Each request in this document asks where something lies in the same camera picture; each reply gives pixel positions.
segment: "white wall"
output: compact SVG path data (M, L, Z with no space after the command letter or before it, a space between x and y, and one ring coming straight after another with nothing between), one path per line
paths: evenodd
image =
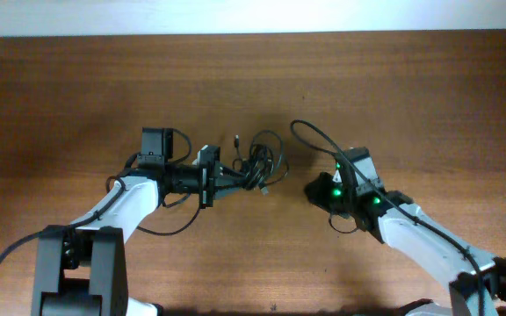
M506 0L0 0L0 36L506 28Z

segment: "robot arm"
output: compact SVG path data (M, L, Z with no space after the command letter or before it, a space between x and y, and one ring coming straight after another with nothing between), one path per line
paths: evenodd
M191 166L178 164L182 159L169 162L173 131L144 128L141 151L129 159L108 194L72 222L70 226L75 229L49 226L40 236L32 316L160 315L159 305L128 297L124 244L136 227L169 193L197 194L199 209L204 209L213 206L215 199L239 189L264 187L283 157L281 151L278 163L259 164L257 161L266 161L268 151L266 146L255 143L256 151L250 161L243 162L240 170L233 170L220 163L219 147L207 145ZM136 159L138 167L132 169ZM91 267L90 279L65 277L65 269L79 265Z
M343 153L366 179L336 154L335 175L321 173L307 185L305 192L312 204L330 214L354 218L359 230L401 251L450 292L452 309L434 304L421 305L407 315L478 315L480 291L483 292L482 315L497 315L494 299L506 301L506 258L498 258L463 241L428 217L410 197L399 191L387 192L366 148L352 148ZM465 254L447 238L457 242L466 250L466 255L473 257L481 272L479 276ZM478 278L485 284L480 289Z

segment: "wood grain surface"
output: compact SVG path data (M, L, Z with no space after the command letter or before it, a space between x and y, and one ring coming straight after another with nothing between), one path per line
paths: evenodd
M86 213L143 126L188 133L193 152L221 146L227 163L235 134L247 144L270 128L290 176L267 196L216 201L179 235L134 233L130 296L198 312L449 304L404 255L368 233L335 233L307 202L303 186L333 162L293 139L293 119L369 147L387 189L506 255L506 31L0 39L0 252ZM196 203L142 225L178 228ZM35 253L31 242L0 269L0 315L29 313Z

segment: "cable connector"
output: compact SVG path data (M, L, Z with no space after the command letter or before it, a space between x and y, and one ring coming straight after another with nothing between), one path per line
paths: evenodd
M259 189L261 190L261 193L263 193L264 196L269 194L269 188L267 188L267 186L264 183L259 184Z

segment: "brown tabletop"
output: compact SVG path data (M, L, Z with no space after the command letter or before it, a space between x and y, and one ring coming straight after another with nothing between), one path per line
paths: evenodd
M304 185L334 162L293 138L293 119L368 147L387 189L506 256L506 31L0 39L0 252L86 213L143 126L186 132L193 152L221 146L225 163L235 134L246 149L270 128L290 176L267 196L216 201L177 236L134 233L130 296L199 312L449 304L403 254L368 233L334 232L307 202ZM142 225L178 228L196 204ZM35 253L31 242L0 269L0 315L29 313Z

